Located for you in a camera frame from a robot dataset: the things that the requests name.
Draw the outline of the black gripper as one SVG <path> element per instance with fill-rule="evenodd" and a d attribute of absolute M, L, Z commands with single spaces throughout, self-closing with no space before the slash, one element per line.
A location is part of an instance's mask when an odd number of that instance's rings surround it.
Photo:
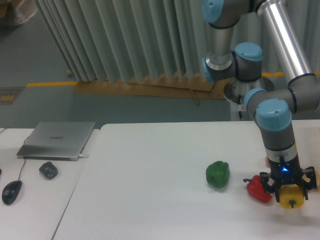
<path fill-rule="evenodd" d="M 309 191 L 317 189 L 316 170 L 313 166 L 302 169 L 299 157 L 284 161 L 281 156 L 278 161 L 267 158 L 270 172 L 260 172 L 259 178 L 265 193 L 273 194 L 280 202 L 279 190 L 282 185 L 297 185 L 302 191 L 304 199 L 309 199 Z"/>

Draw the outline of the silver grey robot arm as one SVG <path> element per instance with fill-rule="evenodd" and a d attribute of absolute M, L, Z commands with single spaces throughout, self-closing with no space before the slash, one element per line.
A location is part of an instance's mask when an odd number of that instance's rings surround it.
<path fill-rule="evenodd" d="M 297 186 L 304 198 L 317 188 L 315 169 L 301 168 L 292 116 L 320 107 L 320 83 L 313 73 L 283 0 L 204 0 L 203 19 L 216 38 L 202 59 L 208 81 L 228 78 L 249 84 L 262 76 L 261 48 L 245 42 L 231 49 L 234 26 L 242 15 L 256 13 L 266 26 L 287 88 L 268 91 L 253 88 L 245 94 L 243 106 L 259 128 L 270 172 L 261 172 L 265 193 L 280 201 L 285 186 Z"/>

